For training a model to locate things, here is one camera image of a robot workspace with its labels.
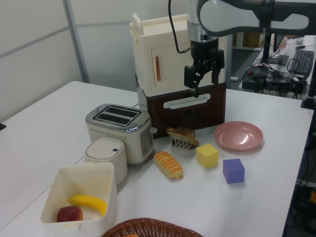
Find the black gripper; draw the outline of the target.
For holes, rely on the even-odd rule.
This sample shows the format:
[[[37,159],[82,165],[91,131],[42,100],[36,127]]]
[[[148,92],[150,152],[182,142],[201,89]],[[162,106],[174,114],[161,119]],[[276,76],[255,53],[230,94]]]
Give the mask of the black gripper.
[[[188,87],[195,98],[198,98],[198,86],[204,75],[212,70],[212,83],[219,83],[220,71],[225,67],[225,56],[223,50],[218,50],[219,41],[211,40],[206,42],[191,41],[191,56],[193,64],[184,68],[184,85]]]

